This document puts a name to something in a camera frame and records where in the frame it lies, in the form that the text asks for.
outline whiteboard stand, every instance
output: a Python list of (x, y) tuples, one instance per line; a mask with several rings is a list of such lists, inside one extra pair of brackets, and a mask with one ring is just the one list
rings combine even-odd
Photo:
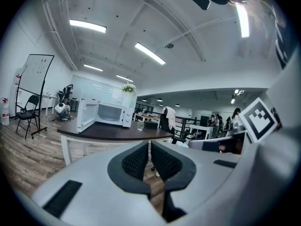
[[(39, 109), (38, 109), (39, 115), (37, 116), (39, 119), (38, 130), (32, 133), (32, 139), (34, 134), (40, 133), (40, 131), (43, 130), (47, 131), (47, 127), (41, 128), (40, 112), (41, 112), (42, 94), (43, 94), (43, 89), (45, 84), (45, 78), (53, 58), (54, 55), (30, 54), (27, 58), (26, 63), (23, 66), (23, 72), (18, 85), (16, 101), (18, 101), (19, 89), (25, 90), (29, 93), (32, 93), (40, 97)], [(17, 107), (24, 109), (16, 103), (16, 110)]]

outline potted plant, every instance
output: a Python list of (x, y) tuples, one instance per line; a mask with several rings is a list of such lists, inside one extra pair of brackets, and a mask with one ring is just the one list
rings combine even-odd
[(125, 107), (130, 107), (132, 98), (134, 97), (133, 95), (136, 92), (136, 86), (127, 83), (122, 87), (122, 92), (123, 92), (122, 105)]

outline dark wooden tabletop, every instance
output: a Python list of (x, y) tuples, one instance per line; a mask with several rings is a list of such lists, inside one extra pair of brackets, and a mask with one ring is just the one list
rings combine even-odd
[(152, 140), (172, 137), (173, 134), (161, 129), (143, 129), (137, 130), (137, 121), (132, 121), (131, 127), (122, 127), (95, 122), (82, 132), (76, 131), (76, 120), (67, 122), (57, 129), (57, 132), (86, 139), (108, 140), (108, 141), (135, 141), (135, 140)]

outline fluorescent light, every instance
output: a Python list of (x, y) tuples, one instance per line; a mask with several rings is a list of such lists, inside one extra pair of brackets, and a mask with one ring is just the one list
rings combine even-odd
[(240, 5), (239, 3), (236, 3), (236, 9), (239, 16), (240, 21), (240, 29), (241, 29), (241, 37), (249, 37), (249, 20), (248, 20), (248, 14), (246, 12), (246, 9), (244, 6)]
[(145, 46), (141, 45), (140, 43), (137, 43), (135, 45), (135, 48), (141, 50), (143, 53), (147, 54), (148, 56), (152, 57), (154, 60), (156, 60), (159, 64), (164, 65), (165, 61), (161, 58), (159, 58), (157, 55), (155, 55), (153, 52), (151, 52), (149, 49), (147, 49)]
[(78, 20), (70, 20), (70, 25), (77, 26), (77, 27), (83, 27), (83, 28), (89, 28), (89, 29), (93, 29), (93, 30), (103, 32), (103, 33), (105, 33), (107, 30), (106, 27), (103, 27), (103, 26), (100, 26), (97, 24), (82, 22), (82, 21), (78, 21)]
[(91, 68), (91, 69), (95, 69), (95, 70), (99, 70), (99, 71), (103, 71), (102, 69), (93, 67), (93, 66), (89, 66), (89, 65), (84, 65), (85, 67)]
[(118, 78), (122, 78), (122, 79), (124, 79), (124, 80), (126, 80), (126, 81), (134, 82), (133, 80), (130, 80), (130, 79), (125, 78), (125, 77), (122, 77), (122, 76), (120, 76), (120, 75), (118, 75), (118, 74), (116, 74), (116, 76), (117, 76)]

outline whiteboard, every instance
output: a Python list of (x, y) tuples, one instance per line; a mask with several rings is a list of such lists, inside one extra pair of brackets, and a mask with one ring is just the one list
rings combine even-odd
[(40, 95), (54, 55), (29, 55), (22, 68), (19, 88)]

